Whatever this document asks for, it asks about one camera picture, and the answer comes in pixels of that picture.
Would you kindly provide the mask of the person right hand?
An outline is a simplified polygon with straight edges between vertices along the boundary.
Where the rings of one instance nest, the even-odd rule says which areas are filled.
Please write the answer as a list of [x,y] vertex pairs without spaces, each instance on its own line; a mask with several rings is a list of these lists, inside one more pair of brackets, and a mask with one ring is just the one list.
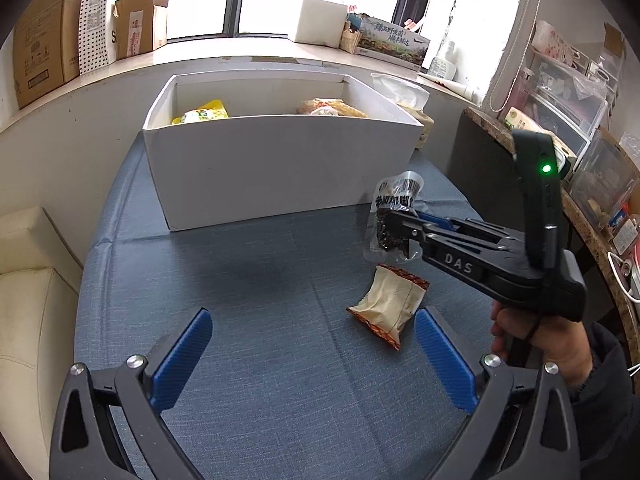
[[[491,352],[500,358],[506,358],[509,354],[506,350],[509,336],[525,339],[535,324],[533,316],[503,307],[497,301],[492,305],[490,319],[490,332],[494,336]],[[559,367],[568,386],[579,386],[590,375],[593,360],[584,324],[565,318],[543,318],[529,342],[542,351],[546,361]]]

